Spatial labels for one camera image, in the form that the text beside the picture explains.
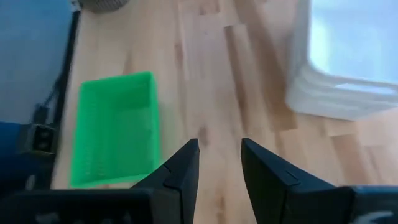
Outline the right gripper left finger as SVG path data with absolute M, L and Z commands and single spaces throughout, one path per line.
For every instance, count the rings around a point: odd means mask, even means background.
M 197 201 L 200 149 L 190 139 L 133 190 L 144 193 L 131 211 L 133 224 L 193 224 Z

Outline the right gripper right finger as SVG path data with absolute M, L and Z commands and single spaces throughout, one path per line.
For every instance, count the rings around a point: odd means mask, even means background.
M 336 187 L 249 138 L 241 142 L 241 162 L 258 224 L 347 224 L 351 187 Z

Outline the white plastic basket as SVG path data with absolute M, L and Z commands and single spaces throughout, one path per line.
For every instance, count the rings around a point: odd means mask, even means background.
M 398 93 L 398 0 L 298 0 L 292 74 Z
M 356 100 L 302 90 L 288 91 L 285 102 L 297 113 L 349 121 L 398 107 L 398 103 Z
M 287 87 L 286 103 L 293 109 L 326 107 L 345 110 L 387 110 L 398 107 L 398 93 L 375 93 L 354 84 L 322 85 L 295 80 Z

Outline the green mesh basket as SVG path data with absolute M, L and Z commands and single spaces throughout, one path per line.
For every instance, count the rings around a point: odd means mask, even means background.
M 70 186 L 138 182 L 160 166 L 160 116 L 153 73 L 81 84 Z

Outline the grey clamp block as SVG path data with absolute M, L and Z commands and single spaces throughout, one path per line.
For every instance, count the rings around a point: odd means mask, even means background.
M 18 153 L 49 156 L 55 154 L 57 130 L 47 124 L 49 108 L 36 105 L 29 124 L 23 124 L 19 131 Z

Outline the potted plant white flowers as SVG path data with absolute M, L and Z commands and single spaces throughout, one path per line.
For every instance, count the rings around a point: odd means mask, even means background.
M 78 0 L 83 8 L 97 14 L 117 11 L 129 1 L 130 0 Z

